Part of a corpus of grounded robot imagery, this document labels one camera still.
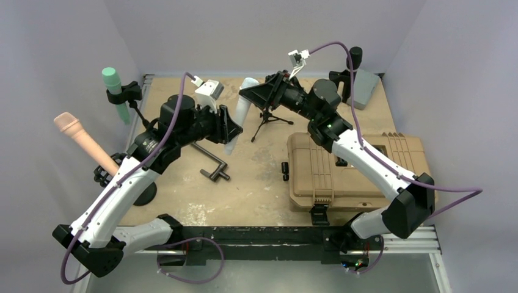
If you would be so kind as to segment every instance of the wooden tabletop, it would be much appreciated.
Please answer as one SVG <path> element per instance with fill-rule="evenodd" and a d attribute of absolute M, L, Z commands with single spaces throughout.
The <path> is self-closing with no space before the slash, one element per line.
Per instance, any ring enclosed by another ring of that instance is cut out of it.
<path fill-rule="evenodd" d="M 243 78 L 217 78 L 225 85 L 218 103 L 227 105 L 233 114 L 238 100 L 239 86 Z M 318 78 L 300 78 L 308 91 Z M 194 97 L 195 87 L 186 82 L 185 94 Z M 159 116 L 162 103 L 177 94 L 180 78 L 153 78 L 144 105 L 144 116 L 151 120 Z M 380 82 L 364 110 L 357 110 L 362 133 L 380 134 L 395 132 L 388 107 L 387 97 Z M 354 124 L 351 108 L 341 103 L 340 115 Z M 281 162 L 287 161 L 286 143 L 294 132 L 307 132 L 307 120 L 283 107 L 273 114 L 294 121 L 294 125 L 273 122 L 263 126 L 254 143 L 250 142 L 261 123 L 260 110 L 252 105 L 243 126 L 236 148 L 231 156 L 223 153 L 223 145 L 207 140 L 199 142 L 223 161 L 228 163 L 226 173 L 230 181 L 222 178 L 214 183 L 200 174 L 200 169 L 212 172 L 217 163 L 186 146 L 181 157 L 156 181 L 158 193 L 146 206 L 133 206 L 120 225 L 140 225 L 153 220 L 157 215 L 169 214 L 183 225 L 192 226 L 306 226 L 311 225 L 307 212 L 291 212 L 288 183 L 282 181 Z M 329 212 L 331 224 L 345 223 L 354 214 Z"/>

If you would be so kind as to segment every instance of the mint green cap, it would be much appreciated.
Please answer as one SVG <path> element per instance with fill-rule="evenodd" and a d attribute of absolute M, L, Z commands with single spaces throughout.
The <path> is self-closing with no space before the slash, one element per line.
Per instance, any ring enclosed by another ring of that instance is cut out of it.
<path fill-rule="evenodd" d="M 106 88 L 112 92 L 119 92 L 121 83 L 117 70 L 113 67 L 106 67 L 103 69 L 103 82 Z"/>

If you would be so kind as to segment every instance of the round black base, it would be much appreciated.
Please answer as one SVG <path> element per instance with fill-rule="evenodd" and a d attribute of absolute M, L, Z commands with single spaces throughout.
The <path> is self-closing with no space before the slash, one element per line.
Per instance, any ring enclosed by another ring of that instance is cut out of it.
<path fill-rule="evenodd" d="M 156 195 L 156 184 L 153 182 L 149 185 L 144 192 L 137 198 L 137 200 L 133 203 L 134 206 L 145 206 L 150 203 Z"/>

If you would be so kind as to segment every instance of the gray floor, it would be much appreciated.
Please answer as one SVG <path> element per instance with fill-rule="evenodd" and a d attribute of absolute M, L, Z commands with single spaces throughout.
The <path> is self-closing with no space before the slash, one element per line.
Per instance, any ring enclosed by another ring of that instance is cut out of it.
<path fill-rule="evenodd" d="M 202 279 L 218 265 L 208 261 L 207 266 L 181 267 L 175 274 Z M 87 292 L 439 292 L 428 255 L 384 255 L 375 269 L 359 277 L 340 266 L 301 261 L 227 261 L 219 277 L 202 285 L 156 271 L 156 256 L 130 256 L 108 276 L 92 277 Z"/>

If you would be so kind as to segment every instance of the beige cylindrical object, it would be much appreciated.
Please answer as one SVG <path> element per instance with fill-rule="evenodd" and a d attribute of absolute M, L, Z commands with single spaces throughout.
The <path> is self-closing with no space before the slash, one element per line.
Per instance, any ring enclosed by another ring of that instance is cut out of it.
<path fill-rule="evenodd" d="M 54 124 L 59 128 L 59 131 L 75 140 L 97 164 L 108 172 L 108 174 L 112 176 L 117 174 L 119 165 L 88 135 L 79 122 L 79 119 L 65 112 L 54 119 Z"/>

